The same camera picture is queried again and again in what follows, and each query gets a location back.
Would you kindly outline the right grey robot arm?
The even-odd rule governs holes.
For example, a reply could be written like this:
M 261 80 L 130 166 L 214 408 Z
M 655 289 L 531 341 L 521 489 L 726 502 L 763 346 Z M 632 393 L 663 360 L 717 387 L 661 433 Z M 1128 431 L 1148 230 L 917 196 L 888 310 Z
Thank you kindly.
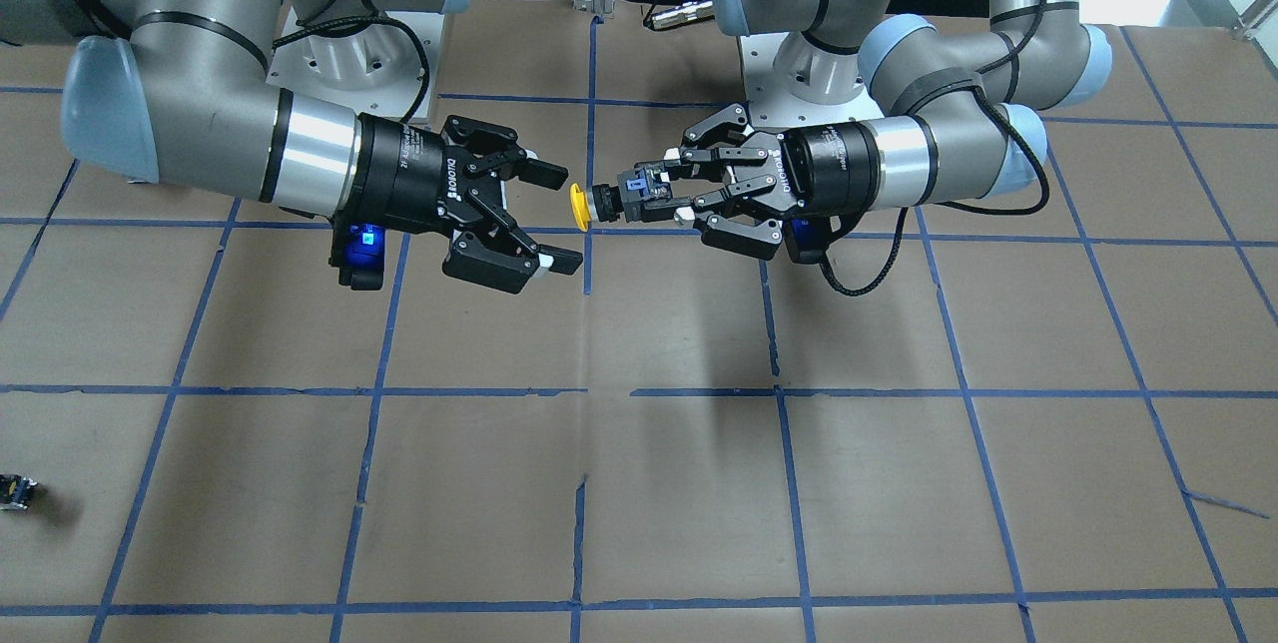
M 412 127 L 429 87 L 419 35 L 395 12 L 461 12 L 466 0 L 3 0 L 3 43 L 75 43 L 61 138 L 86 162 L 135 182 L 256 199 L 332 229 L 328 263 L 353 290 L 383 283 L 392 231 L 449 239 L 443 274 L 511 294 L 544 272 L 571 275 L 578 252 L 541 244 L 505 207 L 505 183 L 557 190 L 567 171 L 530 156 L 512 129 L 451 118 Z M 270 78 L 273 52 L 346 40 L 363 88 L 409 64 L 415 88 L 381 118 Z

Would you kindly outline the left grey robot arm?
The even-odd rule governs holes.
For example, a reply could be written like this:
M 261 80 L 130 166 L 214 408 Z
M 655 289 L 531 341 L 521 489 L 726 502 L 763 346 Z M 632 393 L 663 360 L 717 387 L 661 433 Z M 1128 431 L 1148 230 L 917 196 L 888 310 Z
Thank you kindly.
M 866 95 L 872 118 L 783 129 L 753 104 L 686 129 L 666 160 L 598 185 L 598 220 L 675 221 L 716 248 L 815 265 L 868 212 L 990 197 L 1039 179 L 1040 112 L 1094 96 L 1112 47 L 1079 0 L 987 0 L 985 33 L 942 35 L 889 0 L 711 0 L 725 35 L 782 35 L 766 64 L 799 100 Z

